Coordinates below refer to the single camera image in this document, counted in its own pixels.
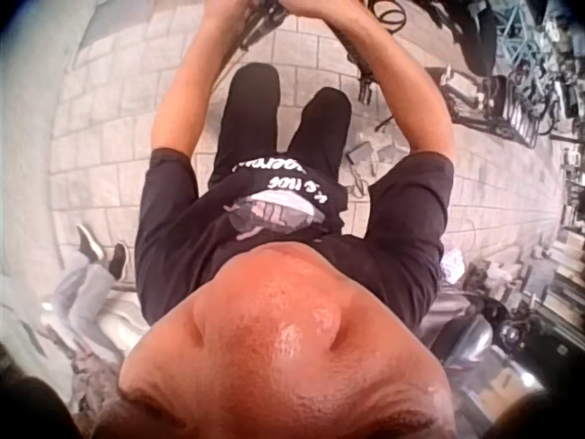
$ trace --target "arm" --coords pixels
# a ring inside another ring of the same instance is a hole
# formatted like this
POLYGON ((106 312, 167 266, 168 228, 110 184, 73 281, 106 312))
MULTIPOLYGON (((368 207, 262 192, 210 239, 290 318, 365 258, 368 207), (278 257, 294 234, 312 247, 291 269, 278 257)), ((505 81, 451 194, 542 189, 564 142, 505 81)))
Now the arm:
POLYGON ((412 152, 455 158, 451 116, 422 66, 394 41, 357 0, 282 0, 291 12, 314 16, 346 34, 374 71, 388 107, 412 152))
POLYGON ((191 157, 203 131, 213 85, 245 23, 247 0, 206 0, 199 33, 191 43, 153 127, 153 149, 191 157))

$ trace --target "black pants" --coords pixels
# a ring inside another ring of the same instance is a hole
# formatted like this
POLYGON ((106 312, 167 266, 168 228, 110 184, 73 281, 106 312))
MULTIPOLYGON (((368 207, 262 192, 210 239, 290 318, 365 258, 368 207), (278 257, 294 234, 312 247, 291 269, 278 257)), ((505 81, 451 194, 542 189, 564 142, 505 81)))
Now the black pants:
MULTIPOLYGON (((230 175, 240 162, 278 154, 280 103, 281 84, 273 66, 255 63, 236 72, 221 121, 209 187, 230 175)), ((336 89, 321 89, 304 107, 301 125, 286 155, 337 180, 350 121, 347 97, 336 89)))

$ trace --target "gray pants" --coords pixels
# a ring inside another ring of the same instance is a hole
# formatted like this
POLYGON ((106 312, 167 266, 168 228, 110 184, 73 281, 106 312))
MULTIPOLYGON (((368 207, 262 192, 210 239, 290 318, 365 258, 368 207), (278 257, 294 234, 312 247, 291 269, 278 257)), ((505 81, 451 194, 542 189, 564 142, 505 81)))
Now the gray pants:
POLYGON ((63 325, 84 347, 94 350, 91 344, 95 343, 121 361, 122 352, 101 332, 96 322, 115 282, 100 263, 90 263, 83 253, 75 252, 61 275, 51 304, 63 325))

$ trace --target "eyebrow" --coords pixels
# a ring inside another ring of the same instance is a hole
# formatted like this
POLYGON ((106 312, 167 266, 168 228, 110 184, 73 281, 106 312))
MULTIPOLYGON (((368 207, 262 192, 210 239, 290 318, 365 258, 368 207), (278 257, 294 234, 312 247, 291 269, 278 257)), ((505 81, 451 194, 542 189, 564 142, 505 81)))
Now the eyebrow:
POLYGON ((116 392, 122 401, 126 402, 145 416, 155 418, 156 420, 169 424, 175 428, 184 428, 186 426, 185 421, 177 418, 171 412, 155 403, 153 398, 145 393, 138 391, 131 396, 124 391, 117 382, 116 392))

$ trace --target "stone pavement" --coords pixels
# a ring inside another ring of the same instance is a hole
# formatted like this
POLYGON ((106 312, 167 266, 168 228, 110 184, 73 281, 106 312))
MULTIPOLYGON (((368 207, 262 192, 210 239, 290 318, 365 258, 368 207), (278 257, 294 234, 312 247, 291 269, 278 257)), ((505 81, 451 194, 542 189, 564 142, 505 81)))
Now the stone pavement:
MULTIPOLYGON (((409 5, 408 10, 409 23, 397 37, 399 43, 425 66, 449 62, 463 69, 452 38, 429 25, 430 20, 415 6, 409 5)), ((133 246, 154 114, 197 32, 202 12, 200 3, 179 2, 156 12, 148 22, 104 35, 80 49, 70 66, 51 148, 52 211, 63 257, 77 244, 74 226, 78 221, 87 222, 109 252, 117 240, 133 246)), ((289 17, 238 63, 252 61, 271 63, 280 72, 280 151, 292 139, 303 106, 324 86, 341 89, 353 103, 348 147, 388 115, 379 90, 370 106, 356 101, 356 67, 318 20, 289 17)), ((219 122, 235 70, 213 95, 193 158, 201 193, 207 190, 219 122)), ((395 127, 392 131, 389 143, 400 139, 395 127)), ((555 232, 562 194, 558 149, 551 151, 550 145, 541 142, 538 151, 529 151, 459 126, 455 136, 459 154, 444 237, 448 247, 472 257, 555 232)), ((378 177, 389 168, 381 165, 378 177)), ((351 185, 346 166, 341 174, 342 182, 351 185)), ((369 203, 367 198, 350 199, 349 210, 343 214, 345 231, 362 236, 369 203)))

